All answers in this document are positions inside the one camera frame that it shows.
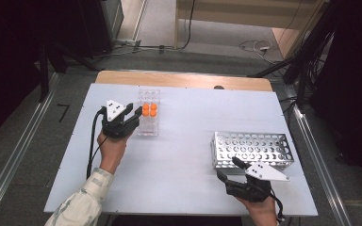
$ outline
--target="white table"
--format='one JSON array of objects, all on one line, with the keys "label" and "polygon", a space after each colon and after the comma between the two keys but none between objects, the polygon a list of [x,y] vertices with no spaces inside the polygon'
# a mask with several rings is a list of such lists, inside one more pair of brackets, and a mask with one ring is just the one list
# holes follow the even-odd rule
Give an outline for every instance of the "white table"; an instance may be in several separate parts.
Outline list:
[{"label": "white table", "polygon": [[[139,89],[160,89],[159,136],[133,135],[103,205],[103,212],[142,215],[247,215],[225,193],[211,166],[214,131],[283,133],[295,163],[284,170],[290,182],[272,182],[287,216],[316,216],[281,107],[274,92],[92,84],[45,206],[54,212],[85,182],[91,124],[107,99],[136,103]],[[100,120],[96,134],[101,128]],[[97,167],[97,154],[93,166]],[[243,181],[243,177],[232,179]]]}]

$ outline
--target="desk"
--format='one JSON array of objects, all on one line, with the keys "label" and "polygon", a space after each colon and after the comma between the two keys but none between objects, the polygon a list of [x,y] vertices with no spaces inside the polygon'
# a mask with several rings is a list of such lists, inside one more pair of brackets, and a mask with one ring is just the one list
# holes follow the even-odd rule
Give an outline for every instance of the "desk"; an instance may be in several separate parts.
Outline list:
[{"label": "desk", "polygon": [[[287,58],[316,24],[324,6],[324,0],[198,0],[192,20],[272,27],[280,51]],[[178,42],[178,20],[189,19],[191,8],[192,0],[176,2],[174,46]]]},{"label": "desk", "polygon": [[[270,91],[270,83],[265,79],[141,72],[101,72],[97,83],[90,86],[45,212],[55,211],[84,183],[91,122],[100,105],[106,99],[124,104],[136,102],[139,89],[152,89],[144,85],[155,81],[158,85],[154,89],[161,90],[159,136],[129,139],[103,211],[144,215],[247,215],[235,198],[225,194],[224,184],[217,179],[211,166],[209,142],[216,130],[284,133],[292,140],[276,95]],[[264,91],[212,88],[213,85],[236,88],[241,83],[261,84]],[[186,88],[188,84],[209,89]],[[296,161],[284,171],[291,181],[274,182],[273,189],[283,202],[286,215],[316,216],[293,144],[291,151]],[[99,162],[97,154],[93,165],[96,167]]]}]

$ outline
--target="white sleeve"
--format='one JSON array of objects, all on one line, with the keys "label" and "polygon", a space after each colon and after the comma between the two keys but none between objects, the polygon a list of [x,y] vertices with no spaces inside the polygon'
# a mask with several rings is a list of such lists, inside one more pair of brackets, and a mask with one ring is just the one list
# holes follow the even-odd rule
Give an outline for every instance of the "white sleeve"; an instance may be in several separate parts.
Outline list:
[{"label": "white sleeve", "polygon": [[113,179],[113,174],[95,168],[82,188],[58,207],[45,226],[96,225]]}]

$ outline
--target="orange cap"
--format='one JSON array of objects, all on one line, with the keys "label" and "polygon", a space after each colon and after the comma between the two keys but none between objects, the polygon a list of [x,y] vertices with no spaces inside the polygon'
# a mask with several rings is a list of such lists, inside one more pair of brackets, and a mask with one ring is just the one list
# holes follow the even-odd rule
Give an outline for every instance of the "orange cap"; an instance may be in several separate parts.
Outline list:
[{"label": "orange cap", "polygon": [[149,105],[148,104],[143,104],[142,109],[143,110],[149,110]]},{"label": "orange cap", "polygon": [[151,110],[151,117],[155,117],[156,116],[156,111],[155,110]]},{"label": "orange cap", "polygon": [[157,105],[155,103],[151,104],[151,110],[157,110]]},{"label": "orange cap", "polygon": [[145,109],[143,109],[142,110],[142,116],[148,116],[149,115],[149,110],[145,110]]}]

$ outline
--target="person's right hand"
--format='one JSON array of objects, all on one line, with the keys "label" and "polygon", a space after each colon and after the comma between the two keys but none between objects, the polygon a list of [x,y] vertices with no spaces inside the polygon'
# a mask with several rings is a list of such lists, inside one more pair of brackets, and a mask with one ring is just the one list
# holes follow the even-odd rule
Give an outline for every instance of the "person's right hand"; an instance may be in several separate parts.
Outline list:
[{"label": "person's right hand", "polygon": [[100,169],[114,174],[120,161],[123,158],[127,140],[131,137],[132,133],[125,138],[112,139],[105,136],[102,131],[97,138],[98,145],[100,146],[102,161]]},{"label": "person's right hand", "polygon": [[277,216],[275,214],[275,200],[268,197],[264,202],[249,202],[237,198],[249,211],[249,215],[256,226],[275,226],[277,225]]}]

